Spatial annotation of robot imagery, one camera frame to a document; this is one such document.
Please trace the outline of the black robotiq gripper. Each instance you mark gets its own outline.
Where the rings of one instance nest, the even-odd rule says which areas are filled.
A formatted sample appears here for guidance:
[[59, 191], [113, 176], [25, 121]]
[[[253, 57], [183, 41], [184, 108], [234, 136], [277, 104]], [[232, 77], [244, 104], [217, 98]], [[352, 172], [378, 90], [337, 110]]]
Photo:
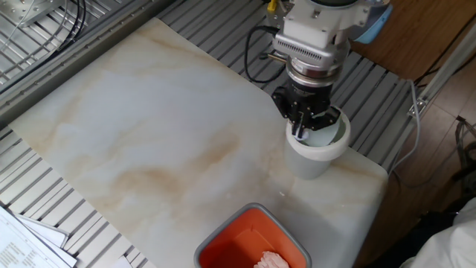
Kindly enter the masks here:
[[330, 127], [340, 118], [341, 111], [329, 107], [331, 91], [332, 85], [311, 87], [288, 80], [286, 90], [275, 90], [271, 98], [280, 114], [292, 123], [292, 135], [302, 137], [305, 130]]

